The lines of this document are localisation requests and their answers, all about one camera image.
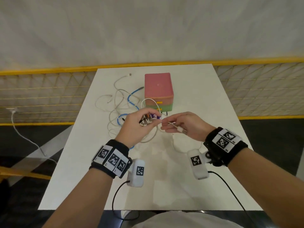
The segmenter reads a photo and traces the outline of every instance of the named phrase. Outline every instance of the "storage box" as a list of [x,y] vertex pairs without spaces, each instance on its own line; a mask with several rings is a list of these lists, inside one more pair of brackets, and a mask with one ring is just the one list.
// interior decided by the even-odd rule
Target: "storage box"
[[[145,98],[151,98],[158,104],[161,112],[172,111],[173,87],[170,73],[145,74]],[[150,99],[145,100],[146,107],[158,109]]]

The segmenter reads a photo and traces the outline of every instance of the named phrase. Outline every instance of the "wristband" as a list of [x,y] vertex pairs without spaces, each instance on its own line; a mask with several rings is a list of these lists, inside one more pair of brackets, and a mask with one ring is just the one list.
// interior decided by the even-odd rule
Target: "wristband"
[[211,153],[211,156],[217,160],[216,166],[219,166],[218,161],[228,166],[230,161],[242,149],[248,147],[241,137],[221,127],[216,128],[208,134],[204,145]]
[[127,146],[112,139],[97,151],[89,169],[101,170],[112,178],[116,176],[122,178],[132,164],[132,159],[128,157],[128,153]]

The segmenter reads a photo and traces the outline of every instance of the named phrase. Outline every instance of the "hand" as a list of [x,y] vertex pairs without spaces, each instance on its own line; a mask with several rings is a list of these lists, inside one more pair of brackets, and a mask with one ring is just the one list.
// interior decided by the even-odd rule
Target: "hand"
[[169,124],[169,122],[176,122],[176,126],[187,130],[188,137],[201,142],[204,142],[207,135],[216,129],[214,126],[203,121],[198,115],[191,112],[174,114],[163,119],[162,130],[165,130],[167,133],[180,133],[173,125]]
[[139,143],[155,126],[161,123],[161,119],[154,119],[152,123],[141,126],[139,121],[142,116],[149,113],[161,116],[158,110],[151,108],[143,108],[128,114],[115,140],[129,148]]

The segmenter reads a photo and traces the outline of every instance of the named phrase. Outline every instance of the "tabletop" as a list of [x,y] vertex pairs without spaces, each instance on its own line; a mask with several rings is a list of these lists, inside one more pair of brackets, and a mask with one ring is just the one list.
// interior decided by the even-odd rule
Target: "tabletop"
[[[59,162],[45,191],[39,209],[55,210],[88,171],[91,159],[101,145],[111,137],[107,129],[109,112],[114,107],[109,95],[115,95],[116,87],[132,92],[144,85],[146,73],[170,73],[174,91],[173,111],[169,115],[191,111],[216,127],[229,128],[243,138],[248,138],[230,104],[220,80],[211,64],[147,66],[98,69],[78,114],[74,127],[63,149]],[[144,99],[144,90],[134,94]],[[122,97],[117,94],[118,103]],[[128,113],[136,109],[126,109]],[[153,136],[153,130],[146,139]],[[174,146],[180,152],[199,148],[200,143],[183,134],[174,135]],[[148,143],[139,143],[129,156],[145,161],[144,185],[134,188],[124,185],[118,192],[116,210],[242,210],[230,190],[216,175],[196,180],[189,160],[172,146],[172,134],[158,131]],[[217,172],[229,184],[246,210],[262,210],[227,167],[207,169]],[[117,188],[126,181],[127,174],[115,178],[105,209],[111,209]]]

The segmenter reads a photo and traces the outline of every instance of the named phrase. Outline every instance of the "black floor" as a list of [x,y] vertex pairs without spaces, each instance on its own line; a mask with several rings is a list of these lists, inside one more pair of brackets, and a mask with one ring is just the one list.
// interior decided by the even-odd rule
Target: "black floor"
[[[304,146],[304,119],[243,120],[241,124],[253,149],[295,175]],[[26,126],[18,127],[21,134],[38,145],[43,145],[68,126]],[[0,127],[0,166],[11,167],[36,150],[36,146],[20,138],[12,127]],[[61,151],[52,158],[58,160]],[[46,161],[33,172],[51,175],[55,164]],[[0,227],[43,226],[53,211],[38,211],[38,206],[48,185],[48,180],[24,177],[11,187],[9,206],[0,215]],[[239,225],[253,227],[244,211],[206,211],[209,214],[231,220]],[[257,227],[276,227],[263,211],[249,211]],[[104,211],[99,227],[119,227],[112,211]]]

